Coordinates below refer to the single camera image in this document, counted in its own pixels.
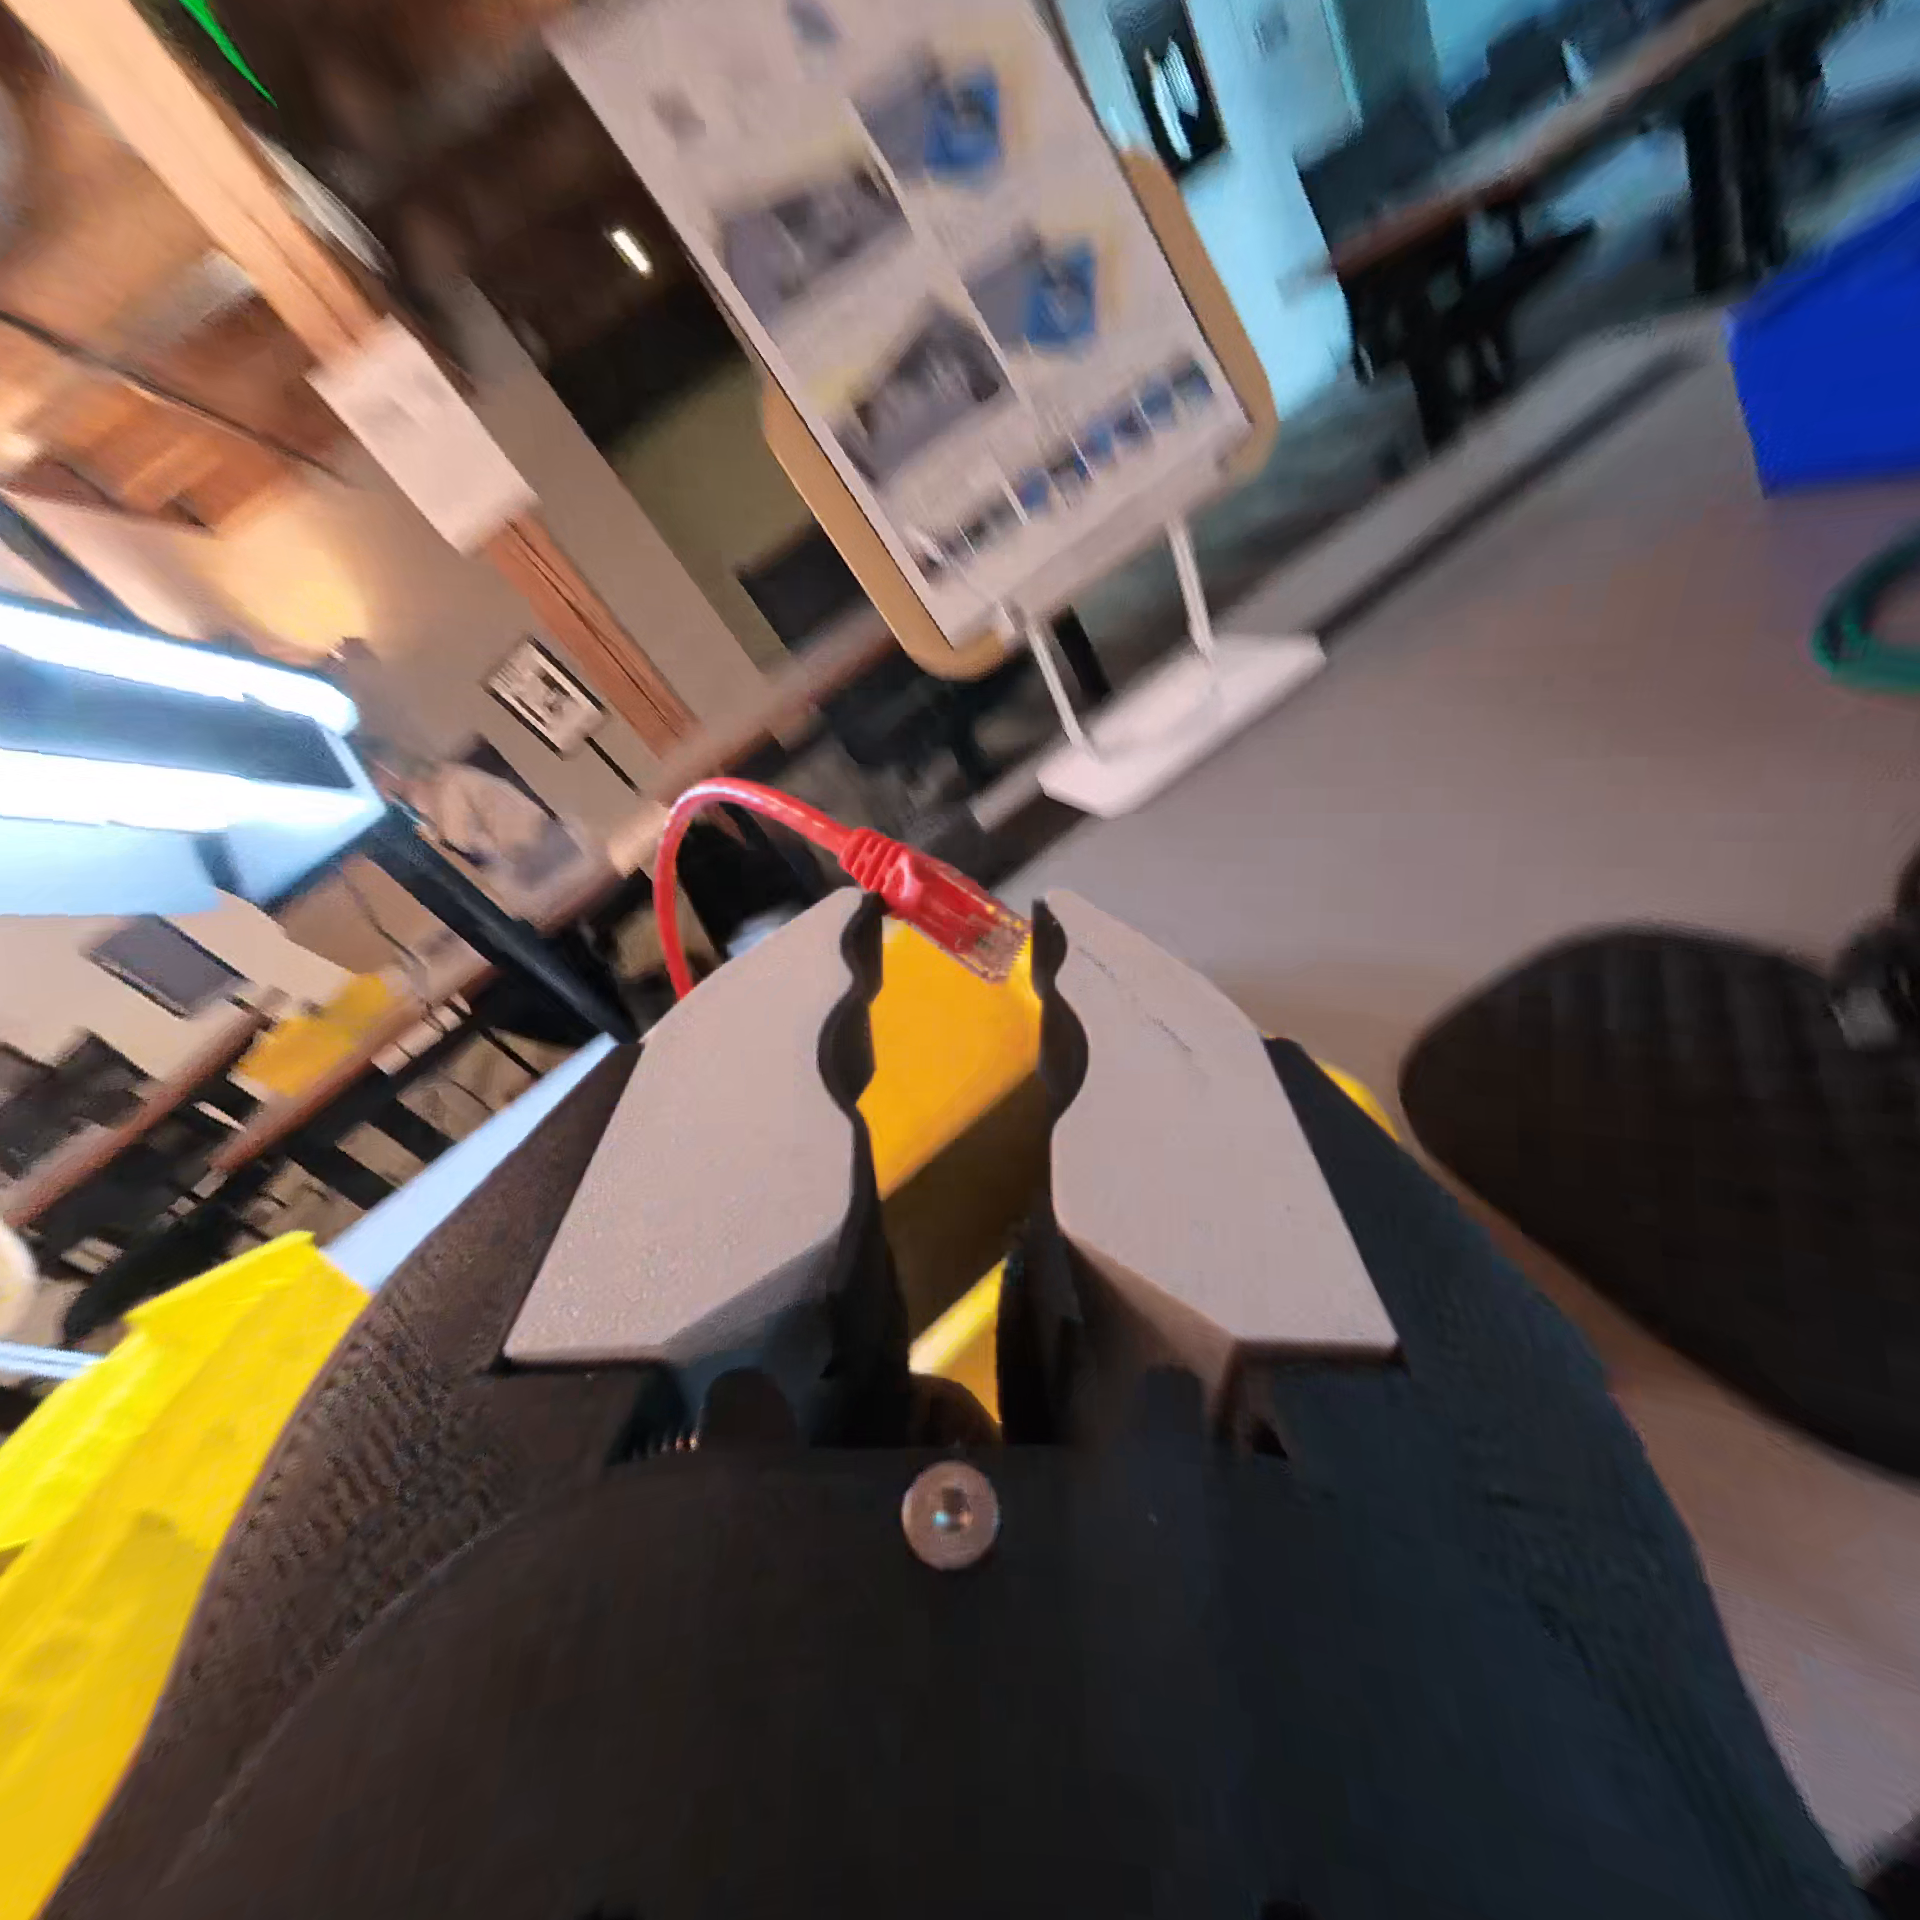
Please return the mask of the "blue plastic bin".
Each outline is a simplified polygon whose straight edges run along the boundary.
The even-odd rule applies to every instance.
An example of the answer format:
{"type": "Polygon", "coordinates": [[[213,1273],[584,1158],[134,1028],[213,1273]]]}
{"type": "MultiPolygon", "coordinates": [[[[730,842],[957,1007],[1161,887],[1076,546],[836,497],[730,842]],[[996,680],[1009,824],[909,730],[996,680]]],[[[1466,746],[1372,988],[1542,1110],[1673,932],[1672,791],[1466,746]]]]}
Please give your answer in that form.
{"type": "Polygon", "coordinates": [[[1765,497],[1918,474],[1918,180],[1723,322],[1765,497]]]}

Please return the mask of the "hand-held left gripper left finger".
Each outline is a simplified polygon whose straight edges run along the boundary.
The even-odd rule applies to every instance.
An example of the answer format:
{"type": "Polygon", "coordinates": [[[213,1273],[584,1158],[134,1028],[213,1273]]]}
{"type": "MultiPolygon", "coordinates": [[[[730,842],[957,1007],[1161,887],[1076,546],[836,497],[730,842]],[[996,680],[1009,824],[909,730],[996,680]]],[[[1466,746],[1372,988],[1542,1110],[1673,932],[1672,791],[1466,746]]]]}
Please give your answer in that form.
{"type": "Polygon", "coordinates": [[[905,1435],[905,1299],[858,1110],[880,950],[880,902],[828,894],[650,1032],[502,1340],[514,1372],[635,1372],[654,1442],[739,1410],[806,1442],[905,1435]]]}

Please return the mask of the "yellow plastic crate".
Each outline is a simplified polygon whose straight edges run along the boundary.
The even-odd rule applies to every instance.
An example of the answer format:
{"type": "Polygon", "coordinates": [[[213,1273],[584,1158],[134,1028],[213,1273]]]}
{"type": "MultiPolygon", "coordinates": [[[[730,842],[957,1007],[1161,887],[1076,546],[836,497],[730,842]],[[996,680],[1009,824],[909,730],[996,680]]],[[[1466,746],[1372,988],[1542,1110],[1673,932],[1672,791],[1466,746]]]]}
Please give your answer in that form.
{"type": "Polygon", "coordinates": [[[638,1049],[371,1299],[286,1240],[4,1444],[19,1915],[1364,1914],[1331,1684],[1401,1633],[1277,1392],[1404,1374],[1380,1270],[1400,1362],[1222,1426],[978,1442],[908,1362],[894,1442],[654,1442],[501,1359],[638,1049]]]}

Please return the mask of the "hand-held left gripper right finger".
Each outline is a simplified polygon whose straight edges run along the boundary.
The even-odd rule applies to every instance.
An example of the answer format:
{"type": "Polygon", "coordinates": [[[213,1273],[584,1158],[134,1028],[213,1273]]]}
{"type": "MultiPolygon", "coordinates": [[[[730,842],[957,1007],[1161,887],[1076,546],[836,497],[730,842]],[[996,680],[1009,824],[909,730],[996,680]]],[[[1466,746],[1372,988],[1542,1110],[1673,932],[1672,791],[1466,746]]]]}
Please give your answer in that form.
{"type": "Polygon", "coordinates": [[[1091,1435],[1158,1372],[1222,1426],[1269,1368],[1400,1362],[1264,1032],[1080,894],[1045,894],[1033,936],[1046,1144],[998,1306],[1009,1439],[1091,1435]]]}

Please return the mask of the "wooden table with black legs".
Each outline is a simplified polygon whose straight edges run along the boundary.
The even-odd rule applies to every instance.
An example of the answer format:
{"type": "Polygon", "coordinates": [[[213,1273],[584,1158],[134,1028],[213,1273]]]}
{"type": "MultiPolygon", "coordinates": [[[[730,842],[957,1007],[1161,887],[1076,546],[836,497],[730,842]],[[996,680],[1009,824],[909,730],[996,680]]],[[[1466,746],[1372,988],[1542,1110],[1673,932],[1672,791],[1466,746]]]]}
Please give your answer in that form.
{"type": "Polygon", "coordinates": [[[1562,103],[1454,155],[1434,183],[1328,247],[1361,379],[1408,377],[1436,454],[1516,385],[1520,304],[1565,268],[1594,227],[1530,232],[1530,208],[1588,160],[1661,127],[1688,159],[1694,290],[1723,296],[1787,258],[1786,159],[1802,112],[1789,90],[1870,6],[1683,6],[1562,103]]]}

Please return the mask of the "white poster stand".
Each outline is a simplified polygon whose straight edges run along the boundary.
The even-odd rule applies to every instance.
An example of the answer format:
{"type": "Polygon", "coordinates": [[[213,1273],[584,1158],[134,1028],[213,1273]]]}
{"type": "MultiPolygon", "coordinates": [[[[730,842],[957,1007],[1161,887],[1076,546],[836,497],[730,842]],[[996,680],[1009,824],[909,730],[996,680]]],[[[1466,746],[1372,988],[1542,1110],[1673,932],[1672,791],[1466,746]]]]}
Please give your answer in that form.
{"type": "Polygon", "coordinates": [[[1165,794],[1328,663],[1324,643],[1307,633],[1220,633],[1189,519],[1172,519],[1165,542],[1185,603],[1185,649],[1091,720],[1073,707],[1042,624],[1022,616],[1017,626],[1062,727],[1062,744],[1040,756],[1037,788],[1045,801],[1098,822],[1123,818],[1165,794]]]}

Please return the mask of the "instruction poster board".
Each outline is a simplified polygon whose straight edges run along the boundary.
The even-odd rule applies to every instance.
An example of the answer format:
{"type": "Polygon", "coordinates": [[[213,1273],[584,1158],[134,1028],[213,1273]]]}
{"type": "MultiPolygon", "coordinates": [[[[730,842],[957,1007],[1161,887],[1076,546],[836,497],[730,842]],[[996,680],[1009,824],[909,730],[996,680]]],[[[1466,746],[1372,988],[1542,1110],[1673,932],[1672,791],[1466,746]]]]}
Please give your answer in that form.
{"type": "Polygon", "coordinates": [[[578,6],[544,39],[926,672],[984,674],[1272,451],[1179,191],[1037,6],[578,6]]]}

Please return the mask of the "black wall sign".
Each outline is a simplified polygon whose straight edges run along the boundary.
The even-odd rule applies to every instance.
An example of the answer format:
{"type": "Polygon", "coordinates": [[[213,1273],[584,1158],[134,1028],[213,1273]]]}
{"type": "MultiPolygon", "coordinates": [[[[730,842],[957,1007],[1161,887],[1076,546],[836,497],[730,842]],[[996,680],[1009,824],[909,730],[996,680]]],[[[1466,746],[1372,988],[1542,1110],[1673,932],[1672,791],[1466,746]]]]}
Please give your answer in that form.
{"type": "Polygon", "coordinates": [[[1185,180],[1227,151],[1189,6],[1116,2],[1108,22],[1153,151],[1185,180]]]}

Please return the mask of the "black textured pad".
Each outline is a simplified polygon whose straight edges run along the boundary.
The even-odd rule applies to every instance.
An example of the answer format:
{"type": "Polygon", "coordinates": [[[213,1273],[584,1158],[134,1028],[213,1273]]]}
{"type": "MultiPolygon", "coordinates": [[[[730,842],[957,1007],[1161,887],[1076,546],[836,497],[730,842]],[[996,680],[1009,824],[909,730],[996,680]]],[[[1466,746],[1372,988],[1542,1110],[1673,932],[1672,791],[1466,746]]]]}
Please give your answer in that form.
{"type": "Polygon", "coordinates": [[[1608,1304],[1768,1416],[1918,1475],[1916,942],[1840,972],[1596,929],[1443,1012],[1420,1146],[1608,1304]]]}

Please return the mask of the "white strip light fixture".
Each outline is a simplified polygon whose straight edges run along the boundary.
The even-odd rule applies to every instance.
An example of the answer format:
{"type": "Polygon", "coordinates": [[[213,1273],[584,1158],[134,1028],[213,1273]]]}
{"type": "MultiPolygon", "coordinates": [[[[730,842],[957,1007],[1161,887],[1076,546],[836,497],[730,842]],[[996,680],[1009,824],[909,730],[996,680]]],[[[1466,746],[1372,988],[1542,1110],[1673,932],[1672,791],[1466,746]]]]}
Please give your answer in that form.
{"type": "Polygon", "coordinates": [[[274,908],[388,815],[324,680],[4,595],[2,913],[274,908]]]}

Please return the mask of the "white paper notice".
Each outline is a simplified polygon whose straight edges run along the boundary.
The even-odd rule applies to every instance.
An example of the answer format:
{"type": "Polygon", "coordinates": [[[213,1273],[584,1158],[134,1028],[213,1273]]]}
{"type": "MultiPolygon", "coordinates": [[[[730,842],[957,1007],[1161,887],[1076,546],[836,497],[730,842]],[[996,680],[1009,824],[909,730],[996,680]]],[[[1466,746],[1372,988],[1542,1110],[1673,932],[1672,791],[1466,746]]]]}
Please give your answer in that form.
{"type": "Polygon", "coordinates": [[[309,385],[424,522],[470,555],[524,519],[537,495],[442,362],[397,321],[379,322],[309,385]]]}

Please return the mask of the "small framed wall picture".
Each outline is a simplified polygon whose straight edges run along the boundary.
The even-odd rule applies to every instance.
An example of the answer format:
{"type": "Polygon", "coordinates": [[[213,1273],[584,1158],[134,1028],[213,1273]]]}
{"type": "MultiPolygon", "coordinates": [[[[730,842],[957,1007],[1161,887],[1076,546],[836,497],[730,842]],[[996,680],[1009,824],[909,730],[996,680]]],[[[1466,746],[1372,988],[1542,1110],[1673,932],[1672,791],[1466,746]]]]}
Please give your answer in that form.
{"type": "Polygon", "coordinates": [[[548,752],[588,751],[609,718],[605,704],[537,636],[522,636],[483,678],[486,698],[548,752]]]}

